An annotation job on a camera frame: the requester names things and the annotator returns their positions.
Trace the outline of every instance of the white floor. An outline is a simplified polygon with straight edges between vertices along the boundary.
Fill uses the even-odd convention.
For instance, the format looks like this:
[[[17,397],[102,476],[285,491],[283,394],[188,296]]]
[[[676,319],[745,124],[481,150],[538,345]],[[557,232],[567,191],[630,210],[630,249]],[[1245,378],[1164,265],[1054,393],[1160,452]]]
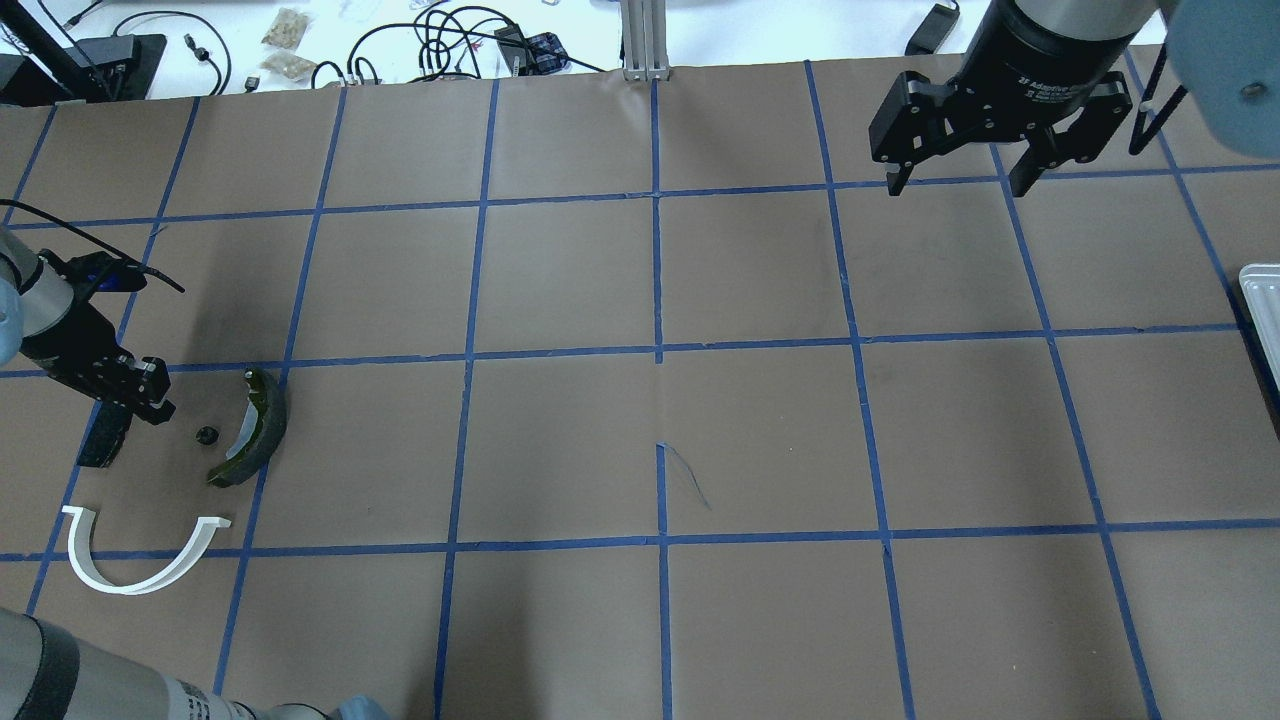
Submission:
[[[36,0],[22,0],[40,14]],[[59,20],[81,10],[88,0],[46,0]],[[298,55],[312,60],[334,60],[346,67],[352,44],[365,31],[393,22],[410,22],[417,10],[413,0],[311,0],[293,3],[214,0],[169,3],[125,3],[108,0],[72,29],[77,38],[110,35],[115,24],[142,10],[179,9],[207,18],[225,36],[232,53],[232,77],[227,92],[242,92],[248,74],[261,76],[260,90],[306,87],[257,65],[269,54],[261,37],[279,8],[307,13],[312,24],[298,47]],[[463,6],[466,0],[443,5]],[[485,0],[511,15],[526,35],[554,32],[566,51],[602,68],[617,68],[621,37],[618,5],[609,0]],[[963,0],[960,24],[940,49],[961,53],[987,9],[989,0]],[[924,18],[933,0],[668,0],[668,46],[673,65],[728,65],[824,60],[833,58],[876,58],[900,55],[908,38]],[[475,20],[483,19],[476,14]],[[52,23],[46,23],[55,31]],[[152,97],[204,95],[214,83],[214,70],[201,65],[183,46],[183,33],[191,33],[207,47],[225,70],[221,47],[196,20],[180,17],[152,18],[124,28],[169,36],[152,87]],[[1158,17],[1139,33],[1138,42],[1160,42],[1164,26]],[[12,49],[0,47],[9,53]],[[419,74],[417,41],[411,29],[384,31],[361,46],[361,55],[374,63],[383,79],[404,82]],[[481,73],[507,74],[492,41],[481,47]],[[332,73],[325,73],[333,78]]]

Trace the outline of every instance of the small plastic packet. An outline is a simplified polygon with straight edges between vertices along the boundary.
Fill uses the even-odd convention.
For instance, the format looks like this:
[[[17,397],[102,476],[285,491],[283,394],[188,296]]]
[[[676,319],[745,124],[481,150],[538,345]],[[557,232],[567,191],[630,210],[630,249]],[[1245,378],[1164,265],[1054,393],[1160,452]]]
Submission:
[[[306,58],[300,58],[288,50],[276,50],[262,60],[264,69],[279,73],[294,82],[301,82],[311,78],[311,72],[316,69],[316,64]]]
[[[262,36],[262,42],[282,50],[297,50],[308,24],[311,24],[310,17],[291,8],[280,8],[271,28]]]

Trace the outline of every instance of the screw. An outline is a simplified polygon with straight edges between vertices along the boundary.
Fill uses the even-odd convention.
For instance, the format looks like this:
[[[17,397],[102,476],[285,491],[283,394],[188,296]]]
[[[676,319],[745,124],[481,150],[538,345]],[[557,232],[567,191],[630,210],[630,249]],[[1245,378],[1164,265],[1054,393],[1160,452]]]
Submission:
[[[205,446],[214,445],[215,442],[218,442],[218,428],[212,425],[205,425],[204,428],[200,428],[198,430],[196,430],[196,442]]]

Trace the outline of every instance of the grid square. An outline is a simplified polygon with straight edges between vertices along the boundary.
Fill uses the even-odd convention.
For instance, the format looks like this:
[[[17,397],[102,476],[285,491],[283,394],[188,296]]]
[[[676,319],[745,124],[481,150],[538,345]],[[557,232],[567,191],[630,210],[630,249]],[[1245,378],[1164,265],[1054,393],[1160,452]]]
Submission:
[[[886,597],[879,543],[672,547],[675,715],[901,717]]]
[[[1018,213],[1055,328],[1230,323],[1170,177],[1055,181]]]
[[[293,356],[463,352],[475,237],[474,209],[325,215]]]
[[[489,197],[649,192],[650,138],[649,83],[622,70],[503,81]]]
[[[1138,113],[1137,105],[1142,100],[1142,91],[1138,90],[1138,83],[1134,82],[1133,73],[1129,72],[1129,63],[1125,63],[1124,58],[1116,60],[1116,64],[1111,65],[1111,69],[1124,73],[1125,82],[1129,85],[1129,96],[1133,99],[1135,109],[1130,114],[1125,115],[1120,128],[1111,136],[1111,141],[1107,142],[1107,146],[1098,154],[1097,158],[1093,159],[1092,163],[1064,163],[1062,167],[1059,168],[1059,172],[1103,173],[1117,170],[1167,170],[1169,161],[1165,159],[1165,154],[1160,151],[1158,143],[1148,146],[1147,150],[1138,155],[1129,154],[1129,138],[1133,131],[1134,115]],[[1070,127],[1070,123],[1064,120],[1059,123],[1057,129],[1062,131],[1068,127]],[[1021,159],[1023,152],[1027,150],[1027,143],[1001,143],[997,145],[996,149],[1000,151],[1000,161],[1005,164],[1005,170],[1012,172],[1014,165]],[[1051,179],[1052,177],[1053,170],[1044,173],[1046,179]],[[1046,190],[1044,192],[1050,195],[1053,193],[1052,190]],[[1036,195],[1038,193],[1032,191],[1028,197],[1033,197]]]
[[[168,564],[104,560],[97,569],[106,579],[125,584],[150,578]],[[207,688],[218,669],[236,565],[233,559],[205,557],[164,592],[122,596],[91,589],[70,562],[54,562],[36,616],[106,652]]]
[[[653,343],[653,204],[493,208],[476,350]]]
[[[680,68],[658,86],[662,188],[823,182],[804,67]]]
[[[660,368],[672,533],[876,527],[849,347],[672,352]]]
[[[479,199],[490,88],[489,82],[349,88],[325,205]]]
[[[443,555],[255,557],[224,694],[332,710],[361,693],[430,717],[443,575]]]
[[[649,355],[477,363],[460,539],[653,534],[654,374]]]
[[[191,99],[64,105],[23,201],[67,219],[150,218],[160,209]],[[137,127],[146,132],[110,132]],[[88,145],[86,138],[95,138]]]
[[[823,192],[662,201],[666,342],[847,337]]]
[[[863,357],[895,527],[1093,521],[1043,340],[869,345]]]
[[[996,183],[838,193],[849,284],[863,336],[1039,329]]]
[[[444,542],[462,363],[297,368],[253,542]]]
[[[26,612],[40,562],[0,562],[0,607]]]
[[[1280,439],[1240,336],[1059,347],[1108,520],[1280,515]]]
[[[466,552],[445,717],[662,715],[658,550]]]
[[[915,55],[827,60],[813,64],[813,78],[822,100],[827,151],[836,182],[883,181],[884,164],[872,158],[868,128],[899,73],[915,70],[934,83],[945,83],[960,69],[960,55]],[[954,152],[931,158],[913,172],[914,178],[995,176],[986,143],[965,145]]]
[[[1097,536],[893,543],[920,717],[1146,717]]]
[[[133,420],[124,447],[110,468],[81,468],[72,505],[97,512],[93,550],[178,550],[196,518],[227,518],[210,547],[239,547],[244,541],[256,478],[232,488],[206,484],[209,470],[227,460],[227,450],[248,406],[239,372],[174,373],[166,396],[178,410],[161,425]],[[196,442],[210,425],[220,437],[212,446]],[[67,550],[67,533],[58,538]]]
[[[1280,187],[1280,172],[1194,174],[1183,179],[1234,292],[1239,293],[1235,281],[1244,265],[1280,263],[1275,231],[1280,227],[1280,204],[1271,199]]]
[[[93,401],[56,382],[0,378],[0,552],[42,552]]]
[[[174,223],[150,264],[187,288],[138,296],[125,346],[180,363],[270,361],[284,356],[311,218]]]
[[[1137,65],[1138,72],[1142,73],[1142,81],[1147,82],[1151,77],[1151,68],[1156,64],[1156,55],[1160,54],[1160,46],[1134,46],[1130,49],[1130,53],[1133,53],[1134,65]],[[1160,78],[1160,85],[1156,87],[1156,99],[1153,102],[1157,105],[1157,109],[1164,106],[1169,95],[1180,82],[1181,81],[1178,79],[1178,73],[1174,70],[1172,64],[1166,64],[1164,76]],[[1169,118],[1169,122],[1165,123],[1162,132],[1165,138],[1169,141],[1170,150],[1174,152],[1174,159],[1178,161],[1178,165],[1183,168],[1257,165],[1275,161],[1272,159],[1253,158],[1249,155],[1242,155],[1234,150],[1228,150],[1213,137],[1208,126],[1204,124],[1204,115],[1201,114],[1194,94],[1178,106],[1178,111]],[[1155,152],[1161,156],[1164,155],[1164,152],[1161,152],[1158,140],[1152,141],[1152,146],[1148,149],[1148,152]]]
[[[13,197],[52,108],[0,108],[0,197]]]
[[[20,213],[18,214],[18,218],[26,219]],[[150,224],[88,228],[88,232],[95,237],[114,245],[122,251],[138,259],[142,258],[142,254],[147,249],[147,233],[150,231]],[[17,231],[14,234],[33,251],[38,252],[40,250],[46,249],[52,250],[63,260],[70,260],[72,258],[88,255],[99,250],[96,246],[90,245],[88,241],[61,228],[24,229]],[[164,286],[159,282],[152,282],[150,283],[150,287],[155,288]],[[119,328],[120,319],[124,318],[124,309],[129,305],[129,297],[131,293],[127,292],[100,292],[93,296],[90,304],[93,307],[97,307],[97,311],[101,313],[102,316],[106,318],[113,325]],[[35,370],[37,368],[36,364],[27,360],[27,357],[18,355],[8,365],[5,365],[4,369]]]
[[[169,215],[314,208],[338,91],[205,97]]]
[[[1112,536],[1165,717],[1272,717],[1280,706],[1280,533]]]

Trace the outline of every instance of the white tray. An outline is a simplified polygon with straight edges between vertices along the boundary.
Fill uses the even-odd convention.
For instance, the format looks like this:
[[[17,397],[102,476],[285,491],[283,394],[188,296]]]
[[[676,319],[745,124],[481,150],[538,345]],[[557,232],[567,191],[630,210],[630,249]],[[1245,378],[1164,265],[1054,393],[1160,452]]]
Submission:
[[[1280,265],[1245,265],[1240,269],[1240,290],[1258,328],[1271,377],[1280,384]]]

